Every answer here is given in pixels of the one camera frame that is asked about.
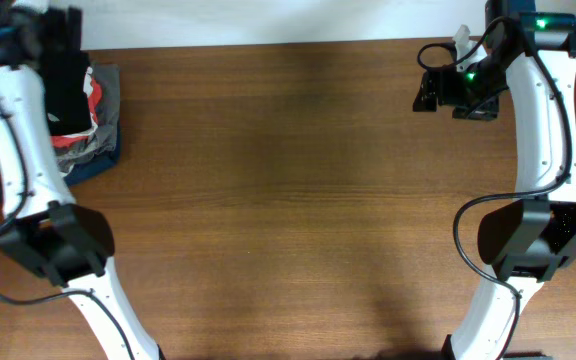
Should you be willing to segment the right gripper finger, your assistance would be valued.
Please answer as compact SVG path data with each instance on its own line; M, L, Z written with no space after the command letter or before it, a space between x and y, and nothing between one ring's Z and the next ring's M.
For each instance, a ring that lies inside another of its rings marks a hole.
M436 112L437 99L437 74L426 71L421 79L419 91L412 105L413 112Z
M456 107L452 112L452 117L461 120L493 121L497 119L498 113L499 104L497 102L490 102L472 108Z

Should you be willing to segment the black t-shirt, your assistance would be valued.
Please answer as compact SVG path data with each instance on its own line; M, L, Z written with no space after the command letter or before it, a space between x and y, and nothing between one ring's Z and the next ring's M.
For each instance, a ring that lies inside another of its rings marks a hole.
M90 59L81 50L82 10L50 8L42 17L40 74L45 88L45 109L52 136L74 135L91 125L84 92Z

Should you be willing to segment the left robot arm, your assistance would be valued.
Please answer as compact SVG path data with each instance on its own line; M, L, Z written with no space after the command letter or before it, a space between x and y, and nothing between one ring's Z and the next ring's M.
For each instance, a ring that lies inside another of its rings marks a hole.
M52 146L38 74L46 1L0 1L0 251L70 299L109 359L164 354L134 312L119 280L109 223L77 205Z

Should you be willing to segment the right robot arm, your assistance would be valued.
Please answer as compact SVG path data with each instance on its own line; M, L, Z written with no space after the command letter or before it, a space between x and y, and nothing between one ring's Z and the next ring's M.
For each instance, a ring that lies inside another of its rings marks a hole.
M532 1L489 0L486 29L461 27L446 44L451 62L426 66L413 108L449 106L453 117L491 121L499 98L514 108L517 177L477 233L481 279L441 357L505 359L519 318L556 271L576 260L576 17Z

